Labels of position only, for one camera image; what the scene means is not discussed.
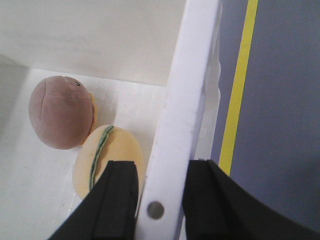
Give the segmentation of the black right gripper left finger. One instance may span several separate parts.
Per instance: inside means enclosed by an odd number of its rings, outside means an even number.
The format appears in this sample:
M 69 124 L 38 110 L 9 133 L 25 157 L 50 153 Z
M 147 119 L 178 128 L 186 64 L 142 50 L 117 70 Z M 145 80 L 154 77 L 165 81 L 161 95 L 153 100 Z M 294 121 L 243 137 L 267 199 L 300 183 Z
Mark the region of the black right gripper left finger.
M 98 182 L 51 240 L 132 240 L 138 204 L 132 161 L 109 161 Z

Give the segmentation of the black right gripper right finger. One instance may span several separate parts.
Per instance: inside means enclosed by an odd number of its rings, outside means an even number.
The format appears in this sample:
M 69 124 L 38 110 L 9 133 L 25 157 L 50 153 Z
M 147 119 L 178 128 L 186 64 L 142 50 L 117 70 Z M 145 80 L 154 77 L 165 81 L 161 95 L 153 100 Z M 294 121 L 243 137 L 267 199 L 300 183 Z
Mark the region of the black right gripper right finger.
M 188 240 L 318 240 L 267 207 L 212 160 L 190 160 L 182 199 Z

